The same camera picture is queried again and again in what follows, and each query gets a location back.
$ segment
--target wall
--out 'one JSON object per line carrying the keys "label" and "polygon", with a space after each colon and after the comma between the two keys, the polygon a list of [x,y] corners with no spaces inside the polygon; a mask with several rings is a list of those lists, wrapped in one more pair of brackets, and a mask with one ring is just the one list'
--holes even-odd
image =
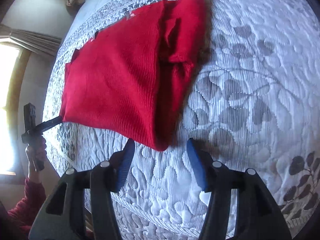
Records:
{"label": "wall", "polygon": [[[52,71],[54,58],[46,59],[40,55],[31,53],[24,78],[22,81],[19,108],[18,108],[18,135],[24,133],[23,106],[32,103],[36,107],[36,124],[41,123],[44,108],[45,95]],[[25,176],[28,176],[28,159],[25,154],[26,145],[19,140],[19,153]],[[46,161],[45,169],[40,173],[42,184],[46,194],[50,194],[53,187],[59,180],[59,175],[49,161]],[[0,199],[6,209],[15,206],[18,200],[23,197],[22,185],[0,184]]]}
{"label": "wall", "polygon": [[65,0],[15,0],[2,24],[64,38],[72,21]]}

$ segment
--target dark leaf print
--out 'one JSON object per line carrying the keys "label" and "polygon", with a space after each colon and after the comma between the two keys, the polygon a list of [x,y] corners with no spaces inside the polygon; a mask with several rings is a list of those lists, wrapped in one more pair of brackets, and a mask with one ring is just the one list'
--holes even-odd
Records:
{"label": "dark leaf print", "polygon": [[300,182],[299,182],[299,185],[298,187],[302,187],[304,184],[307,183],[308,179],[309,179],[310,175],[309,174],[306,174],[306,175],[303,175],[300,179]]}
{"label": "dark leaf print", "polygon": [[309,210],[311,208],[313,208],[316,203],[317,203],[317,200],[318,200],[318,193],[314,193],[312,195],[312,197],[310,198],[309,202],[304,206],[304,210]]}
{"label": "dark leaf print", "polygon": [[288,205],[288,206],[282,211],[282,214],[288,215],[288,214],[290,214],[290,212],[291,212],[292,209],[293,209],[293,203],[290,203],[290,205]]}
{"label": "dark leaf print", "polygon": [[299,218],[301,216],[301,209],[299,209],[291,219]]}
{"label": "dark leaf print", "polygon": [[296,175],[304,169],[304,159],[301,156],[295,156],[292,159],[292,163],[289,167],[289,174]]}
{"label": "dark leaf print", "polygon": [[309,167],[311,167],[313,160],[315,158],[315,152],[311,152],[308,154],[307,158],[306,158],[306,163]]}
{"label": "dark leaf print", "polygon": [[286,204],[280,205],[280,206],[279,206],[280,210],[282,210],[285,206],[286,206]]}
{"label": "dark leaf print", "polygon": [[320,164],[320,158],[316,158],[315,162],[313,163],[313,171],[316,171],[316,169],[319,167]]}
{"label": "dark leaf print", "polygon": [[308,196],[309,192],[310,192],[310,189],[311,189],[311,185],[310,184],[307,184],[306,187],[303,189],[303,191],[301,192],[301,194],[299,195],[299,199],[302,199],[304,198],[305,196]]}
{"label": "dark leaf print", "polygon": [[289,188],[287,193],[284,195],[283,200],[284,201],[292,200],[293,197],[294,197],[294,194],[296,193],[296,191],[297,191],[297,187],[296,186],[293,186],[293,187]]}

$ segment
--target bed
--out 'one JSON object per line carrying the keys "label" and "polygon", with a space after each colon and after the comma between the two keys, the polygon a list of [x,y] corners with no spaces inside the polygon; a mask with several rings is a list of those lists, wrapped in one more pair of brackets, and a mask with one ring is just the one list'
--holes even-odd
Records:
{"label": "bed", "polygon": [[[87,0],[52,70],[43,120],[59,114],[64,65],[95,32],[159,0]],[[320,24],[306,0],[206,0],[205,45],[177,124],[175,143],[157,152],[136,143],[125,186],[113,194],[123,239],[197,239],[210,194],[197,186],[186,141],[228,168],[254,168],[280,206],[292,236],[320,194]],[[91,169],[127,138],[63,123],[45,133],[48,159],[62,175]],[[85,193],[90,210],[90,192]],[[232,193],[228,235],[234,233]]]}

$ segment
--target curtain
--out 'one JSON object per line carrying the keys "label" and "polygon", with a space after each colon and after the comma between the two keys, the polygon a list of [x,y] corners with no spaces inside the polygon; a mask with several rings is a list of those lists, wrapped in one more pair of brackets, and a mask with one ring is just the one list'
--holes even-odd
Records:
{"label": "curtain", "polygon": [[10,41],[45,57],[57,55],[61,39],[0,24],[0,42]]}

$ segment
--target window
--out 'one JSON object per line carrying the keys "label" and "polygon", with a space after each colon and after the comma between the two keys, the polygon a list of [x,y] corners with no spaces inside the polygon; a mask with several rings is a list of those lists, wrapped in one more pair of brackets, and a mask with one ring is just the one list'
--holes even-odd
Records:
{"label": "window", "polygon": [[0,182],[23,183],[18,152],[18,105],[23,75],[31,52],[0,42]]}

